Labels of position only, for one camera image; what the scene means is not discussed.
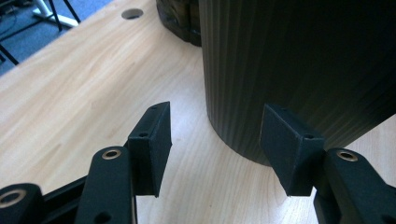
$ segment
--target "wooden tabletop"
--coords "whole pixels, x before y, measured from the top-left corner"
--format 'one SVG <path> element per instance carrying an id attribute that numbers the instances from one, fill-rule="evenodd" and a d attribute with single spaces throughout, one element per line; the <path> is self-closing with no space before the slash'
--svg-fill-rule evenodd
<path id="1" fill-rule="evenodd" d="M 128 8 L 144 15 L 127 21 Z M 288 198 L 270 167 L 219 139 L 202 50 L 166 30 L 149 0 L 111 2 L 0 78 L 0 188 L 31 182 L 48 193 L 86 175 L 96 151 L 122 145 L 164 101 L 174 145 L 160 198 L 137 199 L 140 223 L 317 223 L 313 196 Z M 348 147 L 393 186 L 395 129 L 393 116 Z"/>

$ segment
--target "blue carpet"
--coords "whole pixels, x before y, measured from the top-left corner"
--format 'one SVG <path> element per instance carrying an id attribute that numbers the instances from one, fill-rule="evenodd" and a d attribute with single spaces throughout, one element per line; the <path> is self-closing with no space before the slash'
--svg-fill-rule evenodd
<path id="1" fill-rule="evenodd" d="M 69 0 L 73 9 L 82 21 L 90 17 L 100 8 L 104 7 L 110 1 L 111 0 Z M 58 14 L 73 18 L 63 0 L 54 0 L 54 5 Z M 15 7 L 15 9 L 15 13 L 11 12 L 1 18 L 0 39 L 34 21 L 37 21 L 37 18 L 33 16 L 32 12 L 33 9 L 35 9 L 35 6 Z M 43 21 L 28 30 L 2 41 L 2 45 L 21 63 L 70 29 L 65 26 L 63 26 L 63 28 L 64 30 L 59 32 L 55 22 Z M 0 62 L 0 76 L 12 69 L 14 66 L 15 65 L 10 60 L 6 60 L 4 63 Z"/>

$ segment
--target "grommet hole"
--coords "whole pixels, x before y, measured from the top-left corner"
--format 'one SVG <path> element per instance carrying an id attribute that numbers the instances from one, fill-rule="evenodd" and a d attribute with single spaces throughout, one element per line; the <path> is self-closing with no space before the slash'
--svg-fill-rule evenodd
<path id="1" fill-rule="evenodd" d="M 143 10 L 139 8 L 130 8 L 122 12 L 121 16 L 125 20 L 135 20 L 143 16 Z"/>
<path id="2" fill-rule="evenodd" d="M 113 160 L 116 159 L 121 154 L 121 151 L 118 149 L 110 149 L 102 154 L 102 158 L 105 160 Z"/>
<path id="3" fill-rule="evenodd" d="M 337 156 L 345 161 L 357 161 L 358 157 L 355 154 L 343 150 L 337 151 Z"/>
<path id="4" fill-rule="evenodd" d="M 10 207 L 20 202 L 26 196 L 26 190 L 14 189 L 0 196 L 0 208 Z"/>

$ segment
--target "screw hole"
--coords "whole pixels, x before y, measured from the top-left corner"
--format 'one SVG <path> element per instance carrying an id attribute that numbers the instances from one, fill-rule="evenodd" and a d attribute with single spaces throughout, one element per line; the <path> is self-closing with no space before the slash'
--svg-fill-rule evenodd
<path id="1" fill-rule="evenodd" d="M 395 217 L 384 215 L 381 218 L 387 224 L 396 224 L 396 218 Z"/>
<path id="2" fill-rule="evenodd" d="M 0 196 L 0 208 L 10 207 L 20 202 L 26 196 L 26 190 L 14 189 Z"/>
<path id="3" fill-rule="evenodd" d="M 125 20 L 134 20 L 134 19 L 137 19 L 137 18 L 140 18 L 141 16 L 143 16 L 143 11 L 142 11 L 142 9 L 139 9 L 139 8 L 131 8 L 131 9 L 127 9 L 127 10 L 123 11 L 121 16 Z"/>
<path id="4" fill-rule="evenodd" d="M 105 160 L 113 160 L 116 159 L 121 154 L 121 151 L 118 149 L 110 149 L 102 154 L 102 158 Z"/>
<path id="5" fill-rule="evenodd" d="M 342 150 L 337 151 L 337 156 L 345 161 L 357 161 L 358 160 L 358 157 L 356 157 L 355 154 L 347 152 L 347 151 L 342 151 Z"/>
<path id="6" fill-rule="evenodd" d="M 304 138 L 305 138 L 305 139 L 313 139 L 313 138 L 314 138 L 314 135 L 309 134 L 309 133 L 306 133 L 306 134 L 304 134 Z"/>
<path id="7" fill-rule="evenodd" d="M 96 217 L 95 223 L 107 223 L 111 219 L 111 215 L 108 212 L 101 212 Z"/>

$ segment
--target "black cylinder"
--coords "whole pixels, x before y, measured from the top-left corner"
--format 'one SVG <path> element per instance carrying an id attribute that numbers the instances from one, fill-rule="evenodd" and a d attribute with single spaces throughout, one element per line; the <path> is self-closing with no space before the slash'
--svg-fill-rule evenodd
<path id="1" fill-rule="evenodd" d="M 265 103 L 345 147 L 396 111 L 394 1 L 200 1 L 207 114 L 219 137 L 267 164 Z"/>

